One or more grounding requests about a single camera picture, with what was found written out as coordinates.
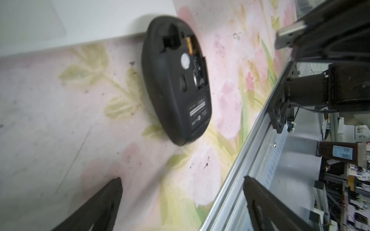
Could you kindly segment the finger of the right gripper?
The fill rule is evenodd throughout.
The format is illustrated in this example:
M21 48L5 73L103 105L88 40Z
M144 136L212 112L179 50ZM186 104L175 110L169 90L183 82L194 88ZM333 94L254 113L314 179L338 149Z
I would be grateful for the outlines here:
M295 40L370 39L369 1L325 1L299 19Z
M368 64L370 30L352 30L344 34L328 32L304 34L294 41L292 58L298 62Z

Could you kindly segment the black wireless mouse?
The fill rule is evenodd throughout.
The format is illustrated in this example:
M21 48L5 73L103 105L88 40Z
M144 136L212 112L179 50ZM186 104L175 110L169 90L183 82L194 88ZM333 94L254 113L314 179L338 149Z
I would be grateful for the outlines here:
M194 31L176 17L154 18L141 59L146 89L166 134L178 146L194 142L212 117L206 58Z

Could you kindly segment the black usb mouse receiver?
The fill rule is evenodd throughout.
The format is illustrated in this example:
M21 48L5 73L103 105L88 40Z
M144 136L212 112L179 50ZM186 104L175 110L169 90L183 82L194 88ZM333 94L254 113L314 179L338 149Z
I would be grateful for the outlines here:
M304 34L306 23L304 21L297 21L292 25L280 28L276 31L275 49L280 50L286 47L292 47L294 41Z

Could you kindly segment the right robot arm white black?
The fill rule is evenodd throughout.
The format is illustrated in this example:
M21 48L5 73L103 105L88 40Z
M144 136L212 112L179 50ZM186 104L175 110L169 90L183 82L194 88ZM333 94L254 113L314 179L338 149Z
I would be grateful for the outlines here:
M279 29L275 49L292 48L292 61L327 63L321 74L285 80L283 102L330 113L370 111L370 3L325 1L297 22Z

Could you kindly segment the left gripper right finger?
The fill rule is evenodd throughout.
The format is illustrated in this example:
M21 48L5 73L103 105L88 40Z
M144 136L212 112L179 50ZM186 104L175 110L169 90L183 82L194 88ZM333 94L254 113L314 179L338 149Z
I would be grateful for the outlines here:
M243 192L255 231L314 231L315 228L297 216L259 181L244 177Z

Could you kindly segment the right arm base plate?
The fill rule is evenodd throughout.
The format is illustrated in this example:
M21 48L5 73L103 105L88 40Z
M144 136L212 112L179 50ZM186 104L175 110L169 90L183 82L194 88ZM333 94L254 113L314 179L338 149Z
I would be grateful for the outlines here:
M296 76L296 62L289 61L280 76L280 80L277 82L276 89L267 107L270 123L277 134L283 132L291 108L289 96L286 96L287 94L285 93L285 84L288 79Z

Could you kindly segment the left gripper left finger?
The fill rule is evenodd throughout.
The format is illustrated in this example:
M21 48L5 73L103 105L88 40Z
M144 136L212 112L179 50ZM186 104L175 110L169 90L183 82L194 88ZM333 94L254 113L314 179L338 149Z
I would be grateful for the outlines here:
M54 231L111 231L115 226L122 198L122 182L117 177L109 181Z

